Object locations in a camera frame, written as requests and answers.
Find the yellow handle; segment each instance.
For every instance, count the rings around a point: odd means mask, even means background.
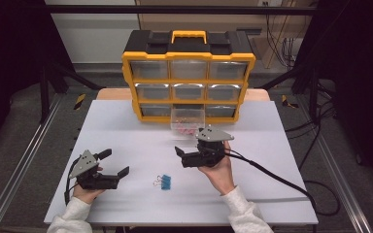
[[[176,37],[202,37],[204,44],[207,44],[207,34],[205,31],[172,31],[172,44]]]

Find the blue small object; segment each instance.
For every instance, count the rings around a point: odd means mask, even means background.
[[[161,189],[169,190],[171,189],[171,177],[163,175],[161,180]]]

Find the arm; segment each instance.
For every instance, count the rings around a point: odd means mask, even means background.
[[[223,142],[225,153],[230,153],[227,141]],[[228,217],[235,232],[272,232],[269,225],[263,221],[261,212],[256,203],[248,202],[239,186],[235,186],[232,177],[231,160],[225,156],[219,164],[214,167],[199,167],[214,188],[220,192],[221,199],[229,207]]]
[[[90,224],[85,220],[89,215],[93,200],[105,190],[85,190],[76,185],[71,201],[66,206],[62,216],[55,216],[48,228],[48,233],[54,232],[92,232]]]

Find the gray plastic part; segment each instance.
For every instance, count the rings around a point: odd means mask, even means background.
[[[84,153],[81,155],[80,160],[75,165],[74,169],[69,175],[69,179],[76,178],[78,175],[86,172],[87,170],[93,168],[94,166],[98,164],[99,163],[96,162],[96,159],[93,156],[93,154],[90,153],[89,150],[85,150]]]
[[[197,139],[205,142],[229,141],[234,139],[234,136],[212,127],[211,125],[208,125],[208,127],[204,128],[195,136]]]

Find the hand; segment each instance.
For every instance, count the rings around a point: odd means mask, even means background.
[[[72,194],[74,197],[80,199],[87,204],[92,204],[93,200],[103,193],[105,189],[97,189],[97,190],[89,190],[83,189],[79,184],[74,187],[74,193]]]
[[[227,141],[223,142],[223,146],[225,147],[225,153],[230,153],[231,147]],[[229,156],[225,156],[214,167],[198,167],[198,170],[208,177],[211,184],[221,195],[228,194],[235,188]]]

